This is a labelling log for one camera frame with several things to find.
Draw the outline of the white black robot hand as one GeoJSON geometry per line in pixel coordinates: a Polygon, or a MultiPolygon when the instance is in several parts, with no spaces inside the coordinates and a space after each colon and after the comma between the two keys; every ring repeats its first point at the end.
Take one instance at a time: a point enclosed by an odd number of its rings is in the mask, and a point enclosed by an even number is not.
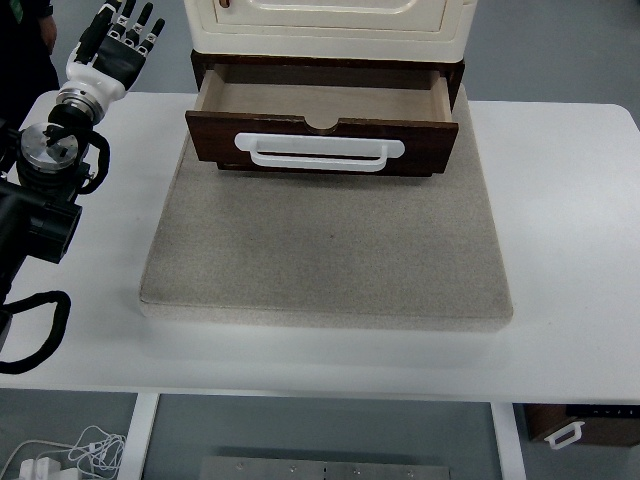
{"type": "Polygon", "coordinates": [[[153,50],[165,26],[165,20],[159,18],[139,44],[153,4],[147,2],[131,23],[135,5],[135,0],[125,1],[112,26],[112,36],[107,33],[112,25],[115,5],[101,6],[68,58],[66,90],[94,103],[113,103],[126,95],[146,62],[146,53],[153,50]]]}

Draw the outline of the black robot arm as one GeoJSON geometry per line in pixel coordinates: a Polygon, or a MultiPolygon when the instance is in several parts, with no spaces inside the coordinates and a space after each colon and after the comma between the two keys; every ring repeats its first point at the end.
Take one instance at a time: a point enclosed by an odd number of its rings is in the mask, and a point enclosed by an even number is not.
{"type": "Polygon", "coordinates": [[[147,24],[152,3],[132,16],[132,1],[98,9],[58,80],[50,55],[57,40],[49,1],[1,4],[1,295],[24,261],[57,264],[82,208],[110,167],[110,146],[95,126],[137,80],[165,21],[147,24]]]}

